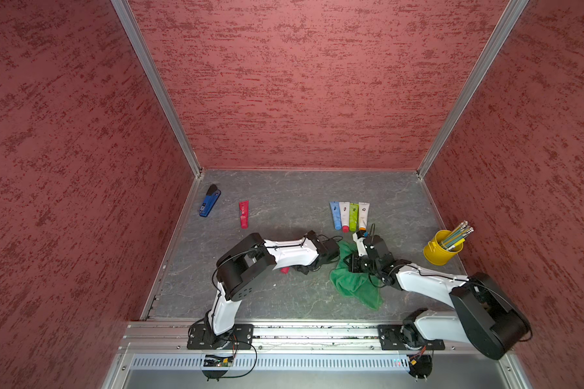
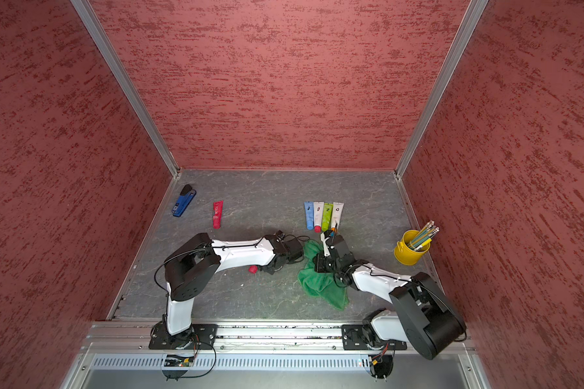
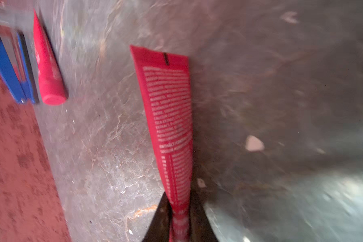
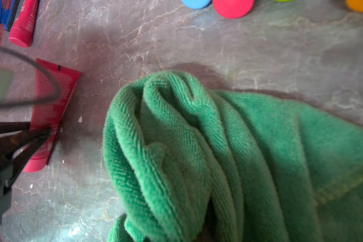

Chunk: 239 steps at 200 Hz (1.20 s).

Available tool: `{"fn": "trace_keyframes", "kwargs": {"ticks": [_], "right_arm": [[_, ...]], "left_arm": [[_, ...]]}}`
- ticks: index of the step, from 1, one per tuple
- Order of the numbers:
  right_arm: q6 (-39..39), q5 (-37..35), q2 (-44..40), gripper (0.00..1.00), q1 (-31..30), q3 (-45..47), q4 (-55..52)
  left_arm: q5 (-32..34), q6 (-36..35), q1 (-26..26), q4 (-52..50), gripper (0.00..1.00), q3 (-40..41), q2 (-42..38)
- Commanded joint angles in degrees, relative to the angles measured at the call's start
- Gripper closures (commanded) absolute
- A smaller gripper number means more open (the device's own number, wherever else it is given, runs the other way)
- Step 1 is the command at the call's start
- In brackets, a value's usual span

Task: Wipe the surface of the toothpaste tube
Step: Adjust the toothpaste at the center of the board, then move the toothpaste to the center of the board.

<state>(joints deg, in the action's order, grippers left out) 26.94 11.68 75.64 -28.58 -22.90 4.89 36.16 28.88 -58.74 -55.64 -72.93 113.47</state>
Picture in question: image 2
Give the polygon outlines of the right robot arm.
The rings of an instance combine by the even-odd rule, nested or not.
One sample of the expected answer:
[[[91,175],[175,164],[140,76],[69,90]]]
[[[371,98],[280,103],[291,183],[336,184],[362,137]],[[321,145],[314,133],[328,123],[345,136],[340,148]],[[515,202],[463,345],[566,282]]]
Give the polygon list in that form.
[[[371,293],[392,304],[372,312],[345,338],[371,349],[407,343],[428,360],[467,338],[463,317],[430,275],[399,275],[356,259],[343,236],[334,231],[322,233],[321,241],[317,272],[332,274],[337,286]]]

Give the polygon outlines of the green microfiber cloth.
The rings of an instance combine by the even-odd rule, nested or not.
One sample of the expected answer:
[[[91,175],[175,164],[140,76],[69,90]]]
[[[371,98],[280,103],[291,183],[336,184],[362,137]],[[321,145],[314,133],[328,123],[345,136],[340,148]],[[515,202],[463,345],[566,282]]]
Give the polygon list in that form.
[[[298,282],[303,291],[310,297],[322,298],[330,306],[344,311],[349,304],[347,289],[336,281],[332,273],[319,273],[315,270],[318,256],[323,254],[323,246],[316,241],[308,241],[303,248],[303,255],[308,261],[298,273]]]

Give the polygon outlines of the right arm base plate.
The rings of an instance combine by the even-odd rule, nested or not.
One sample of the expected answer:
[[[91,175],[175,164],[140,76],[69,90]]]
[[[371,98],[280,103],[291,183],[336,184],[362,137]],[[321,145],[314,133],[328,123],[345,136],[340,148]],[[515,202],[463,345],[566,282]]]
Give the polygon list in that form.
[[[342,344],[344,350],[358,351],[388,351],[407,350],[407,343],[399,340],[382,340],[370,325],[347,324],[342,325]]]

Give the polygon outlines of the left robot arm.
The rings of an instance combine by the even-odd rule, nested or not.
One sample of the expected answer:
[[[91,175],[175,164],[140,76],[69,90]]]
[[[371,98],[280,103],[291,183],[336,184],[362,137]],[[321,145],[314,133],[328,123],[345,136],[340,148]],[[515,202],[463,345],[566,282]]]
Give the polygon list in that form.
[[[176,336],[191,328],[194,300],[215,274],[254,266],[272,275],[302,259],[303,243],[297,238],[285,240],[282,232],[239,242],[215,240],[207,233],[199,233],[163,263],[167,333]]]

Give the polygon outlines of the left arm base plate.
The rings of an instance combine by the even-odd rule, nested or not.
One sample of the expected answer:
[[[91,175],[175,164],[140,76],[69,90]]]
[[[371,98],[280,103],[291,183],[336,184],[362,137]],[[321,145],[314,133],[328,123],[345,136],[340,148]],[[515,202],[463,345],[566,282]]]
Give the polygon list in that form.
[[[150,350],[186,350],[201,345],[212,345],[217,336],[216,324],[198,324],[176,335],[170,335],[163,322],[155,324],[150,332]]]

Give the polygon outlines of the blue toothpaste tube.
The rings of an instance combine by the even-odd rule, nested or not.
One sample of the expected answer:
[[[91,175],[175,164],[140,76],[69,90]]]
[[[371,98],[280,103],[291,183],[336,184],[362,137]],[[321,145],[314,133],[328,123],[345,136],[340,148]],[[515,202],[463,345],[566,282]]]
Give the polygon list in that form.
[[[304,204],[305,221],[308,230],[314,230],[314,203],[311,201],[306,201]]]

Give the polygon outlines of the white tube pink cap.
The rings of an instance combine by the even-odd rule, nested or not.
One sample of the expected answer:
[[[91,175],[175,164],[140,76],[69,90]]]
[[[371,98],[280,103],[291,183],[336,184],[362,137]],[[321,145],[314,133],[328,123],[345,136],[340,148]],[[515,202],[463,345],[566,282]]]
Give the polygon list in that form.
[[[314,202],[313,203],[313,224],[314,224],[314,231],[316,233],[320,233],[322,231],[323,209],[324,209],[324,202]]]

